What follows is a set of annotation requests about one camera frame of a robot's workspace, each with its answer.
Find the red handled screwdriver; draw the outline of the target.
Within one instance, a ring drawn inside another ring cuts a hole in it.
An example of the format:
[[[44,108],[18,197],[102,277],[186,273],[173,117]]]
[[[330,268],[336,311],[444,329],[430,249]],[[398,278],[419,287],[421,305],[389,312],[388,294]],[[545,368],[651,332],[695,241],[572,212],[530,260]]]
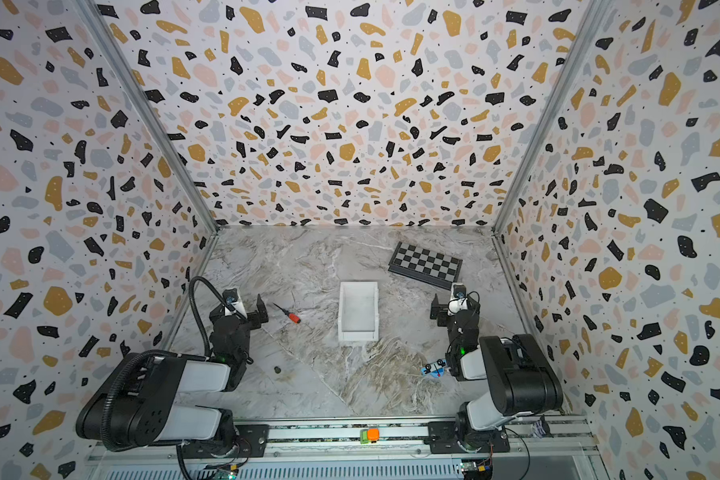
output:
[[[285,309],[285,308],[283,308],[283,307],[280,307],[279,305],[276,305],[276,307],[277,307],[285,316],[287,316],[292,322],[294,322],[294,323],[296,323],[296,324],[299,324],[299,323],[301,322],[301,318],[300,318],[297,314],[295,314],[295,313],[293,313],[293,312],[291,312],[291,311],[289,311],[289,310],[287,310],[287,309]]]

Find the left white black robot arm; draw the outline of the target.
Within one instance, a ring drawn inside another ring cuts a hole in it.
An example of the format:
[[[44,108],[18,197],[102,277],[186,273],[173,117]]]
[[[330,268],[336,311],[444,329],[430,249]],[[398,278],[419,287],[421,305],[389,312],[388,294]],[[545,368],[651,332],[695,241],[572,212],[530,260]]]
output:
[[[251,332],[269,321],[267,307],[257,297],[256,309],[245,312],[235,289],[223,297],[209,314],[209,355],[127,354],[82,408],[76,434],[112,452],[182,445],[221,456],[238,447],[242,434],[230,410],[179,402],[184,394],[236,390],[253,364]]]

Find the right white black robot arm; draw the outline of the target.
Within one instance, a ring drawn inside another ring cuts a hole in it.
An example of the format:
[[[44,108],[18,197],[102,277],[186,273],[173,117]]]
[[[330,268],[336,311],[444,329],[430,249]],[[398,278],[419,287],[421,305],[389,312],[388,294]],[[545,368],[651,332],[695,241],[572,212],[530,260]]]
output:
[[[428,424],[433,454],[507,453],[506,426],[562,407],[560,380],[530,334],[483,336],[480,304],[468,296],[446,303],[434,298],[430,318],[447,329],[445,355],[422,367],[425,376],[450,374],[460,382],[487,383],[487,392],[463,403],[454,420]]]

